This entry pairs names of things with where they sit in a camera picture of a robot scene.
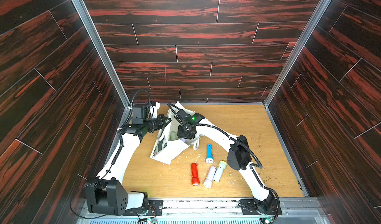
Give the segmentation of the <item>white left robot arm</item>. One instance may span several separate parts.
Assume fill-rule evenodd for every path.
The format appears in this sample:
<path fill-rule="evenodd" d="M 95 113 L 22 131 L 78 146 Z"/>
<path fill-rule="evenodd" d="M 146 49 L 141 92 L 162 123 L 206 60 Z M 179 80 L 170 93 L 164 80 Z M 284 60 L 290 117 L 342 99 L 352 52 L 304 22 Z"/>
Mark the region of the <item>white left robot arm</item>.
<path fill-rule="evenodd" d="M 148 211 L 148 194 L 127 192 L 122 185 L 123 178 L 144 136 L 165 128 L 170 122 L 170 118 L 160 114 L 149 119 L 138 119 L 118 129 L 119 147 L 97 176 L 89 179 L 84 186 L 90 213 L 124 216 L 133 209 L 143 213 Z"/>

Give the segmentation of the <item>white printed tote bag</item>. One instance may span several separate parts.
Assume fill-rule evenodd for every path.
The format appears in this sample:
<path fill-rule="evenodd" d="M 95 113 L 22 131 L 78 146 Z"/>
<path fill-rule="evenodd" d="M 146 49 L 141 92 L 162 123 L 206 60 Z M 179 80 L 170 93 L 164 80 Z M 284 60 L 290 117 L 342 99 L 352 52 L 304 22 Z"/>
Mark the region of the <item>white printed tote bag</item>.
<path fill-rule="evenodd" d="M 164 129 L 159 130 L 150 158 L 170 165 L 174 158 L 189 147 L 193 146 L 193 149 L 197 150 L 200 144 L 200 136 L 192 139 L 190 146 L 183 143 L 179 137 L 175 141 L 170 141 L 170 132 L 175 131 L 177 133 L 178 126 L 181 124 L 175 119 L 175 113 L 171 110 L 168 111 L 166 117 L 170 118 L 171 122 Z"/>

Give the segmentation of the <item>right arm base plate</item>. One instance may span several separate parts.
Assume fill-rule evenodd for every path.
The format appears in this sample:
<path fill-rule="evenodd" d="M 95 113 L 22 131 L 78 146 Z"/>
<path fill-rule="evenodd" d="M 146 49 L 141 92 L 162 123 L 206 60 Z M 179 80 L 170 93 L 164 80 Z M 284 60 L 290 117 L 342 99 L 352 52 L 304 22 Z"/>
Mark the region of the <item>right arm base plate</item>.
<path fill-rule="evenodd" d="M 281 215 L 282 210 L 278 207 L 277 200 L 273 200 L 271 204 L 267 201 L 259 201 L 256 199 L 241 199 L 238 206 L 241 208 L 243 215 Z"/>

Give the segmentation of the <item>pale green flashlight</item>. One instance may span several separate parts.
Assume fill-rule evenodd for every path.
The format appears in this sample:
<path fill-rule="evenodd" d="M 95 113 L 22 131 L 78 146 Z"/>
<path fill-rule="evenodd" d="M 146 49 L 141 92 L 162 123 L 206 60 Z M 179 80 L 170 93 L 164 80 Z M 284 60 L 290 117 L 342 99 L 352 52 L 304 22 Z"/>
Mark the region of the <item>pale green flashlight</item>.
<path fill-rule="evenodd" d="M 177 139 L 178 139 L 177 133 L 175 131 L 171 131 L 170 132 L 170 141 L 175 141 Z"/>
<path fill-rule="evenodd" d="M 225 171 L 226 167 L 227 167 L 227 163 L 224 160 L 221 160 L 218 164 L 218 168 L 217 168 L 217 170 L 214 174 L 214 177 L 213 177 L 213 180 L 215 182 L 220 182 L 221 177 L 222 177 L 223 172 Z"/>

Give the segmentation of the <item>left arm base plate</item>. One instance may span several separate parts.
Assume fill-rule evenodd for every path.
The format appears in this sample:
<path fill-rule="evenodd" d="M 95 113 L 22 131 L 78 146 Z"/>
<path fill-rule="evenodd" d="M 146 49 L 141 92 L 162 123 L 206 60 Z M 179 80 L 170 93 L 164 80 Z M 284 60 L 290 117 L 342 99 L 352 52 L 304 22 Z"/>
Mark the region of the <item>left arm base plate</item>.
<path fill-rule="evenodd" d="M 141 207 L 126 209 L 123 216 L 161 216 L 163 212 L 163 203 L 164 201 L 161 199 L 149 199 Z"/>

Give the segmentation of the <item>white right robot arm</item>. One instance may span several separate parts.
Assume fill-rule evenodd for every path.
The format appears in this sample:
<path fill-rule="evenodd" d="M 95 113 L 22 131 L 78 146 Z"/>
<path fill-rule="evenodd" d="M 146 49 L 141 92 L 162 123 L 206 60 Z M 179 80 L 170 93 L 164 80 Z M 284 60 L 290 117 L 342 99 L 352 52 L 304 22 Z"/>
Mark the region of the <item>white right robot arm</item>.
<path fill-rule="evenodd" d="M 256 171 L 256 168 L 263 166 L 249 148 L 245 136 L 230 134 L 213 125 L 208 119 L 198 121 L 191 116 L 189 121 L 177 121 L 180 123 L 180 138 L 206 136 L 228 152 L 227 164 L 242 175 L 252 192 L 259 213 L 267 214 L 271 209 L 281 212 L 279 196 L 274 189 L 265 186 Z"/>

